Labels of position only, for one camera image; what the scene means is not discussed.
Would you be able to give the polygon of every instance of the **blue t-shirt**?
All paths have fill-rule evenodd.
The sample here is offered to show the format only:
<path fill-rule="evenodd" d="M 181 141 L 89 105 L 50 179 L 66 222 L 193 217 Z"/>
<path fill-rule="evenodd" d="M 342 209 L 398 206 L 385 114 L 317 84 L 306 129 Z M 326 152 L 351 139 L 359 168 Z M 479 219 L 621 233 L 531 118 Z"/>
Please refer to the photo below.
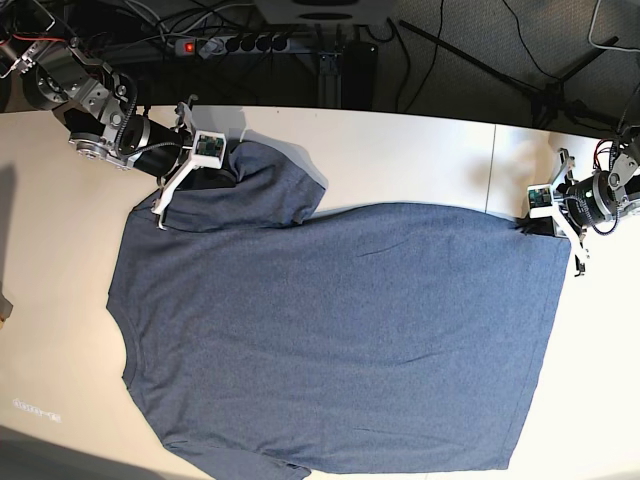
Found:
<path fill-rule="evenodd" d="M 129 392 L 218 480 L 504 469 L 569 243 L 460 208 L 311 219 L 324 189 L 254 143 L 235 188 L 129 215 L 109 292 Z"/>

